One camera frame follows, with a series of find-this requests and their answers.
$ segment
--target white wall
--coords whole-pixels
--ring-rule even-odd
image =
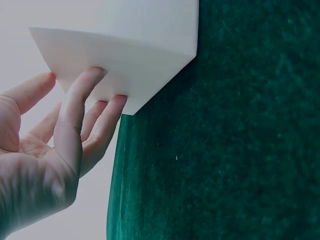
[[[18,4],[13,7],[14,1],[0,0],[0,92],[49,70],[23,18],[17,14],[23,9],[18,11]],[[23,115],[21,135],[40,121],[62,95],[56,84],[48,96]],[[12,234],[8,240],[105,240],[117,132],[118,128],[104,158],[80,180],[76,201],[70,208]]]

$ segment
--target palm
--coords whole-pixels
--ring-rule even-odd
[[[6,224],[21,228],[74,202],[79,177],[105,154],[126,103],[116,96],[85,115],[86,96],[101,77],[97,69],[84,72],[71,97],[21,138],[21,115],[54,87],[55,78],[38,75],[0,94],[0,218]],[[47,144],[52,136],[54,147]]]

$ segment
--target white paper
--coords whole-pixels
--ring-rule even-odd
[[[88,25],[63,28],[61,21],[55,25],[52,20],[36,24],[33,18],[30,32],[65,92],[81,72],[102,67],[108,74],[90,98],[127,95],[123,113],[134,115],[196,56],[198,0],[118,0],[110,6],[113,13],[107,17],[101,10],[88,12],[91,30]]]

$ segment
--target dark green surface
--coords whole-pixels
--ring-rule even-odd
[[[122,118],[107,239],[320,239],[319,97],[319,0],[200,0],[196,60]]]

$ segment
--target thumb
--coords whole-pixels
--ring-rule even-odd
[[[22,115],[47,95],[55,84],[55,75],[52,72],[44,72],[1,93],[0,96],[12,99]]]

